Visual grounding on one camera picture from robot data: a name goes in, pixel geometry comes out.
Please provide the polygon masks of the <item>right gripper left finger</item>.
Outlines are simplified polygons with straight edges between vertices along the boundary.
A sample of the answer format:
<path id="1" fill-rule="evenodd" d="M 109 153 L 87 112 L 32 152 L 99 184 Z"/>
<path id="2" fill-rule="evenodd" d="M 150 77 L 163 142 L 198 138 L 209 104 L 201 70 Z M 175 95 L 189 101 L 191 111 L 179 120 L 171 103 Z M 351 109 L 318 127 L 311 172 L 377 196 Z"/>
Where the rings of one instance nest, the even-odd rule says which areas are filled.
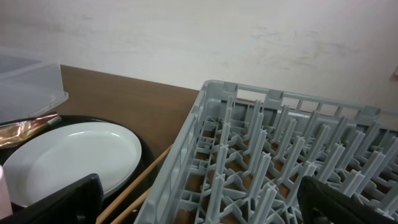
<path id="1" fill-rule="evenodd" d="M 103 204 L 98 174 L 86 177 L 9 215 L 1 224 L 95 223 Z"/>

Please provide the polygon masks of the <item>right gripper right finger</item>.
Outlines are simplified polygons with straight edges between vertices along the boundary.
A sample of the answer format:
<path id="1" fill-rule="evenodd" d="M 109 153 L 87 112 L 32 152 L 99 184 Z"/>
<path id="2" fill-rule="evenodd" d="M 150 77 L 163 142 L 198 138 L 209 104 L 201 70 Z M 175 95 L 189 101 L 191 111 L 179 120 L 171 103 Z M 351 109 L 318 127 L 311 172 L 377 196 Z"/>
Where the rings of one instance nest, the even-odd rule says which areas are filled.
<path id="1" fill-rule="evenodd" d="M 394 224 L 395 221 L 361 205 L 310 176 L 302 178 L 297 200 L 303 224 Z"/>

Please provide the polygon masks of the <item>pink cup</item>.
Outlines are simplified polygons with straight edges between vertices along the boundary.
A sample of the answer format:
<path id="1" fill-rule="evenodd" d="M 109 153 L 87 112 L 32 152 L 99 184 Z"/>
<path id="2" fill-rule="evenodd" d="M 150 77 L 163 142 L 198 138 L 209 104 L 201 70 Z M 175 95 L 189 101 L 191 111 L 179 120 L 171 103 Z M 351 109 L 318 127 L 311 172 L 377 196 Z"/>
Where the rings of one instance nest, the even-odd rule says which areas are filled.
<path id="1" fill-rule="evenodd" d="M 12 205 L 2 166 L 0 167 L 0 219 L 12 215 Z"/>

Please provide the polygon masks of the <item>wooden chopstick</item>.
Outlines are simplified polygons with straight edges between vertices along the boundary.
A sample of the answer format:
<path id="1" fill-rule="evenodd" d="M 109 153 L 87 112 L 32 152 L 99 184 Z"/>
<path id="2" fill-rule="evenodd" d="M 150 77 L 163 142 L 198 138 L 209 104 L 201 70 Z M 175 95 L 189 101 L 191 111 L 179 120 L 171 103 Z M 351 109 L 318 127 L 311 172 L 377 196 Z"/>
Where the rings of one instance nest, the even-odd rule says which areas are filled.
<path id="1" fill-rule="evenodd" d="M 119 206 L 119 204 L 157 167 L 158 163 L 162 161 L 172 148 L 172 144 L 151 164 L 148 168 L 142 172 L 138 178 L 136 178 L 128 187 L 121 192 L 120 195 L 114 199 L 108 207 L 97 217 L 96 224 L 103 223 L 107 217 Z"/>
<path id="2" fill-rule="evenodd" d="M 144 203 L 145 199 L 147 198 L 148 194 L 151 191 L 151 187 L 148 188 L 141 196 L 139 196 L 127 209 L 125 209 L 119 216 L 117 216 L 111 224 L 120 224 L 124 221 L 138 206 Z"/>

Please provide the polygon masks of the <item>white round plate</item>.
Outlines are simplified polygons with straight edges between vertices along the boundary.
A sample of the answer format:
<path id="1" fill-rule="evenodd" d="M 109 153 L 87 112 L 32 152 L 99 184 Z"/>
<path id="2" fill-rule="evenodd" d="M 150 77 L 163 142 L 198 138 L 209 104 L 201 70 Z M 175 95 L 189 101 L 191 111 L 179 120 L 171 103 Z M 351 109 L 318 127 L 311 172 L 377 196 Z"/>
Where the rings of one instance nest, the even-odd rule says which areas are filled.
<path id="1" fill-rule="evenodd" d="M 142 155 L 138 137 L 113 123 L 78 123 L 25 143 L 4 163 L 11 202 L 27 207 L 86 177 L 98 174 L 109 197 L 132 176 Z"/>

